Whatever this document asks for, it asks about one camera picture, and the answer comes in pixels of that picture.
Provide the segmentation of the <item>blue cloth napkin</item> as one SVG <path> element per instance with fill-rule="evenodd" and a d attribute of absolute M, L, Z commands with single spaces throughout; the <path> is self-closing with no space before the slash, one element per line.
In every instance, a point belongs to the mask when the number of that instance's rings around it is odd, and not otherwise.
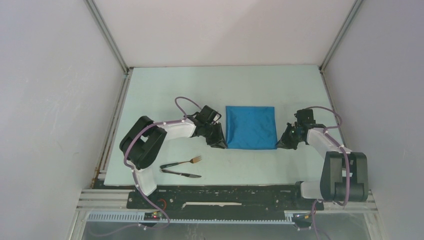
<path fill-rule="evenodd" d="M 229 149 L 275 150 L 278 138 L 273 106 L 226 106 Z"/>

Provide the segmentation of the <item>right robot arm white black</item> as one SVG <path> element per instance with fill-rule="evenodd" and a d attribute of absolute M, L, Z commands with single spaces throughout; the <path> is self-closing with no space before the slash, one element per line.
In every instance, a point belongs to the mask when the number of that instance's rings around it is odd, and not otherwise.
<path fill-rule="evenodd" d="M 300 190 L 291 194 L 291 204 L 304 209 L 316 199 L 340 206 L 348 202 L 365 202 L 369 195 L 368 160 L 362 152 L 354 152 L 329 133 L 331 127 L 318 124 L 314 107 L 298 110 L 296 121 L 288 123 L 276 147 L 296 150 L 300 143 L 313 147 L 323 158 L 318 181 L 299 181 Z"/>

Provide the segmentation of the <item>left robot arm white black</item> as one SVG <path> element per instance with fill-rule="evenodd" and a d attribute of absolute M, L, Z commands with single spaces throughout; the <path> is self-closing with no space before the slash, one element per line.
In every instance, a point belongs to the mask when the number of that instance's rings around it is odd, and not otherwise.
<path fill-rule="evenodd" d="M 155 122 L 147 116 L 140 117 L 119 144 L 123 163 L 130 168 L 136 189 L 141 192 L 138 201 L 145 208 L 153 208 L 158 202 L 154 172 L 151 165 L 156 160 L 164 142 L 204 137 L 208 146 L 227 149 L 222 115 L 205 105 L 200 111 L 184 115 L 182 119 Z"/>

